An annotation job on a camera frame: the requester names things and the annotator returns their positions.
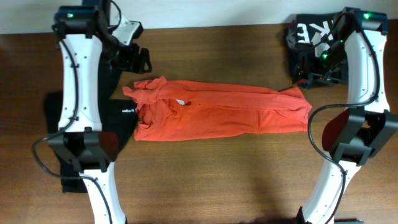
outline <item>white background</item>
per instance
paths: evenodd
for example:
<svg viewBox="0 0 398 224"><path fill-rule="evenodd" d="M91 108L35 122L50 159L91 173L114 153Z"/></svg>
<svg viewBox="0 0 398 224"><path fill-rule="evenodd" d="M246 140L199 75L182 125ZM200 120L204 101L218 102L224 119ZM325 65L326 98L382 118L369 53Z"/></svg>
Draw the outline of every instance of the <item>white background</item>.
<svg viewBox="0 0 398 224"><path fill-rule="evenodd" d="M1 0L0 34L50 32L61 5L80 0ZM398 0L115 0L144 28L205 27L290 22L292 14L329 13L345 6L398 18Z"/></svg>

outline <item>red garment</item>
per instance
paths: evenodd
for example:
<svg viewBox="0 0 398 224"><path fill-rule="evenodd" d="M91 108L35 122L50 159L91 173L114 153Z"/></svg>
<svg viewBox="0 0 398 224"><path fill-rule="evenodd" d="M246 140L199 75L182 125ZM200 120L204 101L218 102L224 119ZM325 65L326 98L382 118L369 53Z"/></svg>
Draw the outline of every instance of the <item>red garment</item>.
<svg viewBox="0 0 398 224"><path fill-rule="evenodd" d="M123 87L123 93L138 104L135 139L148 141L306 131L312 107L298 88L278 92L164 77L135 82L133 90Z"/></svg>

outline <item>folded clothing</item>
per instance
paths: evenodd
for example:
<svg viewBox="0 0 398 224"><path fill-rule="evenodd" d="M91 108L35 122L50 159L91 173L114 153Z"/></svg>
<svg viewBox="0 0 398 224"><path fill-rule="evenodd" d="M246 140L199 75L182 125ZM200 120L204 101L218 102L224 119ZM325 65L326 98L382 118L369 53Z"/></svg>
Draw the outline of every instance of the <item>folded clothing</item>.
<svg viewBox="0 0 398 224"><path fill-rule="evenodd" d="M141 118L134 138L181 141L243 133L306 131L311 105L298 88L274 91L164 77L135 82L123 93L137 103Z"/></svg>

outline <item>wood grain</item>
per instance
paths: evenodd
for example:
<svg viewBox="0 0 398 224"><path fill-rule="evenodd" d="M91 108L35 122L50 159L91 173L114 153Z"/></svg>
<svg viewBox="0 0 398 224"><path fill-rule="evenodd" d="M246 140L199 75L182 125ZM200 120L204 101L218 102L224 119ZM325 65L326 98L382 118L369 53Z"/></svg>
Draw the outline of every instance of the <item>wood grain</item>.
<svg viewBox="0 0 398 224"><path fill-rule="evenodd" d="M122 86L165 76L264 86L292 86L282 43L286 24L146 30L138 43L151 52L154 71L124 73ZM391 111L398 113L398 21L389 24L384 77ZM30 145L45 135L44 96L62 89L62 60L52 34L0 35L1 223L93 223L86 194L62 194L59 180L34 162ZM302 90L318 108L346 101L347 86ZM319 114L313 132L341 110ZM367 223L398 220L398 136L350 183L338 218ZM53 170L47 146L40 156ZM323 160L306 133L244 134L183 142L135 142L119 155L116 183L130 223L239 223L294 217L309 198Z"/></svg>

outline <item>wooden table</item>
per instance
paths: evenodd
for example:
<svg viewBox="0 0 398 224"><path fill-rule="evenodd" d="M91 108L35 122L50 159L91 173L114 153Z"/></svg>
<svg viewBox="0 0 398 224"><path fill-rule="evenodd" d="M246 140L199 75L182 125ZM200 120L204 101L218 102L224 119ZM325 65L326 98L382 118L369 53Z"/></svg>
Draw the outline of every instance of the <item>wooden table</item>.
<svg viewBox="0 0 398 224"><path fill-rule="evenodd" d="M138 43L150 49L154 71L124 73L121 87L165 76L169 80L292 86L281 25L146 30ZM391 111L398 113L398 21L389 24L384 78ZM0 35L0 222L93 223L86 194L62 194L60 181L33 160L30 145L46 134L46 93L62 89L62 59L53 34ZM347 86L302 90L318 108L344 103ZM322 130L341 109L319 114ZM398 136L369 160L350 183L338 218L367 223L398 220ZM58 162L43 144L40 157ZM306 133L244 134L182 142L135 142L116 163L116 184L130 223L239 223L294 217L315 185L323 159Z"/></svg>

